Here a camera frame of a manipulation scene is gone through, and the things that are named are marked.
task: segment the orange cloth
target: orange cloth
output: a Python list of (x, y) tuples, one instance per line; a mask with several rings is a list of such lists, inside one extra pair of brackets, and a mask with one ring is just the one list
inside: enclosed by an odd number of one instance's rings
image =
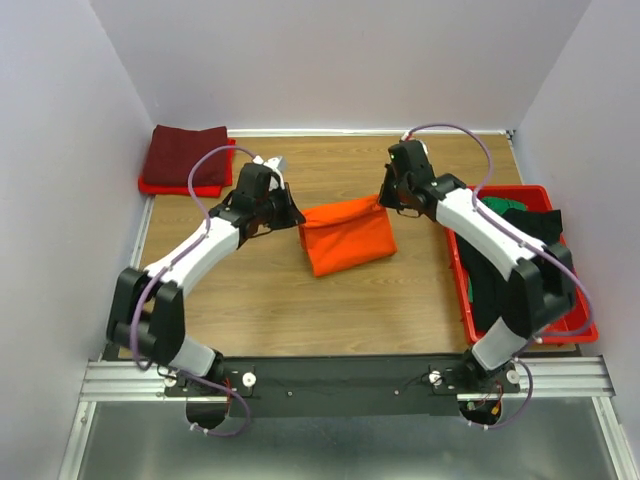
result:
[(310, 208), (298, 227), (316, 277), (387, 257), (398, 251), (387, 209), (378, 195)]

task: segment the dark red cloth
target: dark red cloth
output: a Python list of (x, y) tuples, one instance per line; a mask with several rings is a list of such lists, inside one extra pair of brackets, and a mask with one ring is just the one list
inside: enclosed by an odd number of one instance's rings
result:
[[(236, 141), (233, 138), (228, 140), (228, 145), (235, 145)], [(193, 187), (193, 191), (199, 197), (213, 197), (218, 198), (222, 193), (223, 187), (228, 187), (233, 185), (233, 154), (234, 150), (227, 150), (224, 152), (227, 154), (227, 165), (226, 165), (226, 178), (222, 185), (211, 185), (208, 187)], [(142, 193), (146, 193), (148, 195), (189, 195), (189, 190), (187, 187), (162, 187), (160, 185), (149, 185), (144, 182), (142, 175), (138, 177), (138, 190)]]
[[(195, 131), (158, 125), (153, 131), (142, 179), (148, 185), (184, 187), (196, 162), (226, 144), (227, 127)], [(219, 152), (198, 169), (193, 186), (222, 185), (225, 179), (226, 155)]]

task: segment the red tray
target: red tray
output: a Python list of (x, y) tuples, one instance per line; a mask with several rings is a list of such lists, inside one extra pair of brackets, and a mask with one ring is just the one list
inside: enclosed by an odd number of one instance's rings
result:
[[(483, 197), (500, 197), (516, 200), (524, 203), (530, 211), (547, 212), (552, 210), (551, 201), (544, 187), (539, 185), (500, 185), (489, 186), (483, 188), (478, 194), (478, 198)], [(473, 324), (471, 315), (471, 304), (469, 303), (469, 276), (462, 267), (460, 262), (460, 254), (458, 252), (458, 242), (452, 230), (445, 228), (447, 235), (447, 246), (449, 255), (451, 256), (451, 269), (456, 280), (456, 290), (458, 292), (458, 301), (460, 303), (460, 312), (462, 314), (462, 323), (470, 344), (480, 340), (485, 332), (477, 331)], [(562, 244), (566, 245), (564, 237), (560, 237)], [(586, 331), (580, 335), (571, 337), (553, 336), (554, 332), (569, 332), (576, 330), (584, 325), (587, 319), (587, 301), (580, 290), (577, 291), (577, 302), (575, 308), (560, 320), (550, 325), (546, 330), (544, 343), (562, 345), (566, 343), (589, 343), (598, 339), (598, 329), (592, 324)]]

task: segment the cable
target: cable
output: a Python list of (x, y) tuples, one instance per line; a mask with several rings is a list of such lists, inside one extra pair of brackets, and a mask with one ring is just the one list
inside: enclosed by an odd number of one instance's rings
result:
[(204, 433), (205, 435), (209, 436), (209, 437), (235, 437), (237, 435), (240, 435), (242, 432), (244, 432), (244, 430), (249, 426), (249, 424), (251, 423), (251, 409), (249, 408), (249, 405), (247, 404), (247, 401), (242, 398), (242, 395), (240, 395), (238, 392), (232, 390), (231, 388), (227, 388), (224, 385), (220, 385), (218, 383), (213, 383), (210, 382), (209, 380), (205, 380), (202, 377), (198, 377), (196, 375), (192, 375), (189, 372), (186, 372), (184, 370), (181, 370), (180, 373), (182, 373), (185, 377), (194, 380), (196, 382), (199, 382), (203, 385), (206, 385), (209, 388), (215, 388), (216, 390), (220, 390), (221, 392), (226, 393), (227, 395), (231, 395), (233, 398), (235, 398), (236, 400), (238, 400), (238, 402), (240, 402), (240, 404), (242, 405), (242, 408), (245, 411), (245, 417), (244, 417), (244, 422), (242, 423), (242, 425), (240, 425), (240, 428), (238, 428), (237, 430), (234, 430), (233, 432), (225, 432), (225, 433), (221, 433), (221, 432), (216, 432), (214, 430), (209, 430), (208, 428), (203, 428), (200, 425), (198, 425), (197, 423), (192, 423), (191, 424), (191, 429), (192, 430), (197, 430), (199, 432)]
[(482, 202), (478, 202), (478, 193), (480, 193), (480, 190), (482, 190), (485, 187), (485, 185), (489, 183), (489, 180), (491, 180), (491, 177), (493, 176), (493, 157), (491, 156), (491, 152), (489, 151), (489, 148), (487, 147), (487, 145), (482, 141), (482, 139), (478, 135), (476, 135), (470, 130), (467, 130), (464, 127), (460, 127), (452, 123), (429, 123), (426, 125), (420, 125), (418, 127), (412, 128), (411, 130), (407, 131), (404, 135), (402, 135), (402, 137), (400, 137), (400, 140), (401, 141), (409, 140), (411, 136), (419, 130), (425, 130), (427, 128), (436, 128), (436, 127), (453, 128), (466, 133), (471, 138), (473, 138), (478, 145), (480, 145), (480, 148), (482, 148), (482, 151), (487, 157), (487, 162), (489, 164), (489, 171), (487, 172), (487, 175), (484, 177), (482, 182), (480, 182), (480, 184), (478, 184), (476, 188), (473, 190), (473, 195), (471, 197), (471, 203), (473, 204), (473, 208), (480, 214), (480, 216), (482, 216), (482, 218), (484, 218), (487, 222), (489, 222), (491, 225), (497, 228), (500, 232), (504, 233), (513, 241), (517, 242), (519, 245), (525, 247), (527, 250), (535, 253), (536, 255), (542, 257), (547, 262), (554, 265), (558, 270), (560, 270), (563, 274), (569, 277), (569, 280), (571, 280), (574, 283), (574, 285), (578, 287), (584, 294), (585, 299), (587, 300), (587, 309), (588, 309), (587, 319), (585, 323), (580, 328), (577, 328), (576, 330), (571, 330), (568, 332), (554, 332), (553, 334), (546, 335), (546, 336), (572, 337), (575, 335), (580, 335), (585, 331), (587, 331), (589, 328), (591, 328), (591, 325), (593, 324), (593, 300), (591, 298), (591, 295), (587, 291), (587, 288), (582, 283), (582, 281), (570, 269), (565, 267), (562, 263), (560, 263), (557, 259), (549, 255), (547, 252), (535, 247), (534, 245), (531, 245), (525, 239), (520, 238), (517, 234), (511, 232), (510, 230), (506, 229), (505, 227), (500, 225), (498, 222), (496, 222), (493, 218), (491, 218), (491, 216), (485, 210), (485, 208), (487, 207), (485, 207)]
[[(198, 160), (196, 162), (196, 164), (193, 166), (193, 168), (191, 169), (191, 171), (189, 172), (189, 177), (187, 179), (187, 189), (189, 190), (189, 195), (191, 195), (191, 198), (193, 199), (194, 202), (196, 202), (196, 205), (198, 206), (198, 208), (202, 212), (202, 215), (204, 216), (204, 219), (205, 219), (205, 232), (202, 235), (200, 235), (200, 237), (198, 237), (191, 245), (189, 245), (182, 252), (180, 252), (178, 255), (176, 255), (169, 262), (168, 266), (163, 267), (153, 278), (151, 278), (151, 280), (149, 280), (149, 283), (147, 283), (145, 288), (142, 290), (142, 293), (140, 294), (140, 298), (138, 299), (138, 302), (136, 303), (136, 308), (135, 308), (135, 310), (133, 312), (133, 318), (131, 320), (131, 327), (130, 327), (130, 334), (129, 334), (129, 348), (131, 349), (131, 352), (133, 354), (133, 361), (138, 366), (138, 368), (140, 370), (142, 370), (142, 371), (149, 370), (149, 368), (151, 368), (151, 365), (153, 364), (153, 360), (151, 360), (151, 359), (149, 359), (147, 361), (147, 363), (142, 363), (142, 359), (141, 359), (141, 356), (140, 356), (140, 348), (138, 346), (138, 326), (140, 324), (140, 317), (142, 315), (142, 309), (144, 308), (144, 304), (147, 302), (147, 300), (149, 298), (149, 295), (153, 291), (153, 288), (158, 284), (158, 282), (163, 277), (163, 275), (165, 273), (167, 273), (180, 260), (182, 260), (187, 254), (189, 254), (189, 252), (193, 251), (193, 249), (195, 249), (198, 245), (200, 245), (204, 241), (205, 238), (207, 238), (207, 235), (209, 234), (209, 231), (211, 230), (211, 218), (209, 218), (209, 212), (207, 211), (206, 207), (202, 204), (202, 202), (200, 201), (200, 199), (196, 195), (195, 191), (193, 190), (193, 177), (194, 177), (196, 171), (198, 170), (198, 168), (200, 168), (200, 165), (202, 165), (204, 162), (206, 162), (209, 158), (214, 156), (216, 153), (222, 152), (224, 150), (240, 150), (241, 152), (244, 152), (247, 155), (249, 155), (252, 159), (256, 157), (255, 153), (251, 152), (250, 150), (247, 150), (246, 148), (239, 147), (237, 145), (223, 145), (221, 147), (214, 148), (209, 153), (207, 153), (204, 157), (202, 157), (200, 160)], [(239, 433), (241, 433), (247, 427), (247, 425), (249, 424), (249, 422), (251, 420), (251, 410), (250, 410), (249, 405), (247, 404), (247, 402), (244, 400), (244, 398), (242, 398), (242, 396), (240, 394), (238, 394), (237, 392), (233, 391), (230, 388), (225, 387), (224, 385), (219, 385), (217, 383), (210, 382), (208, 380), (205, 380), (204, 378), (192, 375), (191, 373), (186, 372), (184, 370), (182, 370), (180, 373), (182, 373), (184, 376), (190, 378), (191, 380), (199, 382), (199, 383), (201, 383), (203, 385), (206, 385), (206, 386), (208, 386), (210, 388), (215, 388), (216, 390), (220, 390), (220, 391), (224, 392), (227, 395), (233, 396), (234, 398), (236, 398), (242, 404), (242, 407), (244, 408), (244, 410), (246, 412), (245, 423), (238, 430), (236, 430), (235, 432), (216, 433), (216, 432), (211, 431), (211, 430), (203, 429), (202, 427), (200, 427), (198, 425), (192, 425), (192, 429), (202, 431), (206, 435), (209, 435), (209, 436), (214, 436), (214, 437), (232, 437), (232, 436), (238, 435)]]
[(478, 423), (474, 425), (478, 425), (484, 428), (485, 430), (488, 430), (488, 429), (497, 430), (499, 428), (506, 427), (507, 425), (510, 425), (511, 423), (515, 422), (518, 418), (520, 418), (524, 413), (524, 411), (526, 410), (526, 408), (529, 406), (531, 402), (531, 397), (533, 396), (533, 375), (531, 374), (531, 369), (529, 368), (529, 365), (524, 363), (518, 357), (514, 357), (513, 361), (519, 365), (522, 365), (522, 368), (524, 368), (524, 371), (527, 373), (527, 378), (529, 379), (529, 391), (527, 392), (527, 396), (524, 399), (524, 402), (522, 402), (522, 405), (520, 405), (520, 408), (518, 409), (518, 411), (513, 415), (511, 415), (504, 422), (496, 423), (495, 425), (480, 425)]

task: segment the gray panel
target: gray panel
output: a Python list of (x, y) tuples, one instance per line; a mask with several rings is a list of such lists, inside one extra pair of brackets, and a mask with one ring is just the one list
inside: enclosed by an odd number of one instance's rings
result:
[[(507, 413), (520, 400), (507, 401)], [(81, 478), (615, 478), (590, 398), (534, 399), (503, 430), (415, 416), (256, 419), (242, 436), (192, 433), (184, 404), (99, 405)]]

